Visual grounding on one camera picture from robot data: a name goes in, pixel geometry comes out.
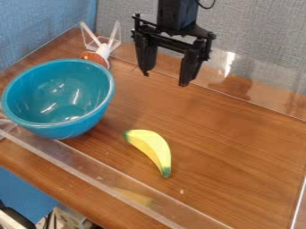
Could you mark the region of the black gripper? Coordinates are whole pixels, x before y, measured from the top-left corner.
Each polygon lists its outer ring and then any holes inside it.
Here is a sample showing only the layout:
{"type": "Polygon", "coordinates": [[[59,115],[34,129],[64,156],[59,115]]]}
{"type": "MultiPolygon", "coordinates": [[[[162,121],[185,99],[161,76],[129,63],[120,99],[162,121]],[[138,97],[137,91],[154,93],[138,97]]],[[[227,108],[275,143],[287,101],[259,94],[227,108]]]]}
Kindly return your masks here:
{"type": "Polygon", "coordinates": [[[178,85],[196,79],[204,61],[209,60],[210,43],[216,35],[197,25],[197,9],[209,10],[198,0],[157,0],[156,15],[134,13],[132,38],[137,65],[144,76],[154,67],[157,47],[184,53],[180,62],[178,85]]]}

